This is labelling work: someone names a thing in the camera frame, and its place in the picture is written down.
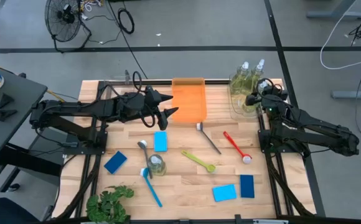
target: red brush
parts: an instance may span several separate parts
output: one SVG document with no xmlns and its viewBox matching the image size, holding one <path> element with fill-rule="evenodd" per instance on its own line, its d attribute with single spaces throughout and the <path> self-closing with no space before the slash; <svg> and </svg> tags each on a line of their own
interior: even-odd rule
<svg viewBox="0 0 361 224">
<path fill-rule="evenodd" d="M 233 146 L 235 146 L 235 148 L 237 149 L 237 151 L 240 153 L 241 157 L 243 158 L 243 162 L 245 164 L 249 164 L 252 160 L 252 157 L 249 154 L 242 152 L 241 149 L 236 145 L 236 143 L 234 142 L 232 137 L 230 137 L 230 135 L 226 131 L 223 132 L 223 135 L 230 141 L 230 143 Z"/>
</svg>

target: fan grille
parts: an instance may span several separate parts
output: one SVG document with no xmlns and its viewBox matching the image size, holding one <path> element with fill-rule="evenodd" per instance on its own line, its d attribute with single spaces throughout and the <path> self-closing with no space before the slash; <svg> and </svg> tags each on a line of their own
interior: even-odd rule
<svg viewBox="0 0 361 224">
<path fill-rule="evenodd" d="M 77 0 L 47 0 L 45 24 L 59 42 L 72 40 L 78 33 L 81 21 Z"/>
</svg>

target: orange tray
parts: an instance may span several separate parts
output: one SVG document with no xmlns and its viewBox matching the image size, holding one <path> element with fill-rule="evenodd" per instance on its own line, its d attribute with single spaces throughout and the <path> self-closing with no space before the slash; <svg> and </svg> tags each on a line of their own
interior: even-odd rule
<svg viewBox="0 0 361 224">
<path fill-rule="evenodd" d="M 172 79 L 172 95 L 172 107 L 179 107 L 172 115 L 174 121 L 199 123 L 207 117 L 204 78 Z"/>
</svg>

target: blue toothbrush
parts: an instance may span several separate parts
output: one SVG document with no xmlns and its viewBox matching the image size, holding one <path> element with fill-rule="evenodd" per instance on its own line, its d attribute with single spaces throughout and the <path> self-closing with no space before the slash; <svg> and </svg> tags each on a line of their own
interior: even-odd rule
<svg viewBox="0 0 361 224">
<path fill-rule="evenodd" d="M 153 189 L 153 186 L 150 184 L 149 179 L 148 179 L 148 175 L 149 175 L 149 169 L 148 168 L 143 168 L 141 170 L 141 175 L 144 177 L 144 179 L 146 180 L 146 183 L 148 183 L 149 189 L 151 191 L 151 193 L 153 194 L 154 199 L 156 199 L 156 202 L 158 204 L 159 207 L 162 207 L 162 204 L 160 202 L 160 199 L 158 199 L 158 196 L 156 194 L 156 192 Z"/>
</svg>

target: gray floor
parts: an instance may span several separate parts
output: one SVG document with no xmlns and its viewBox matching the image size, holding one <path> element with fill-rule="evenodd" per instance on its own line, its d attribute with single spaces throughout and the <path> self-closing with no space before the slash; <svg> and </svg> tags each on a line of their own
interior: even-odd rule
<svg viewBox="0 0 361 224">
<path fill-rule="evenodd" d="M 335 21 L 306 19 L 308 10 L 332 9 L 339 1 L 271 0 L 283 46 L 321 46 Z M 133 47 L 188 45 L 274 46 L 265 4 L 260 0 L 151 0 L 126 3 L 132 13 L 136 31 L 127 35 Z M 113 4 L 115 10 L 121 3 Z M 0 49 L 52 48 L 45 28 L 45 1 L 7 0 L 0 12 Z M 352 8 L 361 11 L 361 1 Z M 106 14 L 107 8 L 94 7 L 88 16 Z M 329 46 L 349 45 L 344 35 L 359 24 L 344 21 Z M 98 41 L 113 39 L 118 28 L 112 21 L 96 18 L 87 22 Z M 85 38 L 80 30 L 61 47 L 76 47 Z M 87 43 L 87 47 L 125 47 L 123 37 L 106 45 Z M 326 70 L 320 65 L 318 52 L 286 52 L 286 59 L 301 108 L 311 115 L 349 127 L 358 135 L 354 123 L 354 101 L 334 100 L 331 90 L 355 90 L 361 65 L 344 70 Z M 283 78 L 277 52 L 136 52 L 149 78 L 204 77 L 227 78 L 244 60 L 256 64 L 265 58 L 265 77 Z M 336 67 L 361 60 L 361 52 L 325 52 L 324 61 Z M 0 66 L 13 72 L 25 72 L 28 78 L 47 85 L 51 90 L 77 96 L 82 80 L 113 79 L 124 70 L 138 70 L 129 52 L 72 54 L 0 54 Z M 361 101 L 359 101 L 361 125 Z M 12 142 L 27 147 L 35 137 L 25 123 Z M 326 215 L 361 218 L 361 143 L 360 155 L 343 157 L 333 152 L 314 154 L 319 187 Z M 40 217 L 44 207 L 54 201 L 57 186 L 25 172 L 16 182 L 26 185 L 21 192 L 0 194 L 10 197 Z"/>
</svg>

